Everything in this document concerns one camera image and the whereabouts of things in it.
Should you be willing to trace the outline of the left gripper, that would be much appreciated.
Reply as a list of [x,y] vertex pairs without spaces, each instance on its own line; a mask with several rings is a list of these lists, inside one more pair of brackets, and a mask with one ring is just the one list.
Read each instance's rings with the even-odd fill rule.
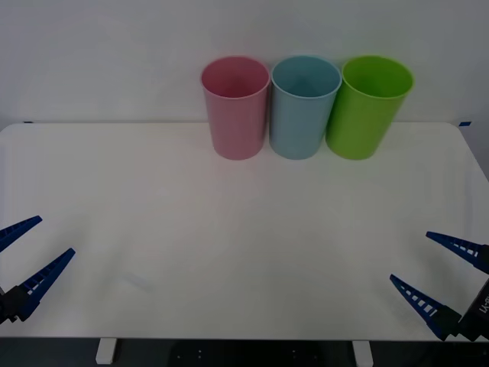
[[[1,229],[0,252],[3,252],[40,222],[42,222],[40,216],[33,216]],[[1,290],[1,323],[6,320],[10,320],[12,323],[16,320],[24,322],[29,318],[75,254],[75,250],[69,248],[26,281],[14,286],[7,292]]]

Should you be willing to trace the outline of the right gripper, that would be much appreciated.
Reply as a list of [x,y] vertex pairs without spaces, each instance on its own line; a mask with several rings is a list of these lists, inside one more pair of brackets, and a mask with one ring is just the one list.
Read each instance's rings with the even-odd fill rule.
[[[460,258],[463,258],[476,269],[485,274],[489,274],[488,245],[470,242],[437,232],[427,232],[426,237],[439,243]],[[458,331],[471,342],[475,342],[479,336],[488,339],[488,281],[486,281],[462,318],[452,308],[439,303],[435,299],[415,289],[399,279],[396,275],[392,274],[390,281],[408,304],[423,319],[432,333],[441,341],[445,341],[449,336],[457,336]]]

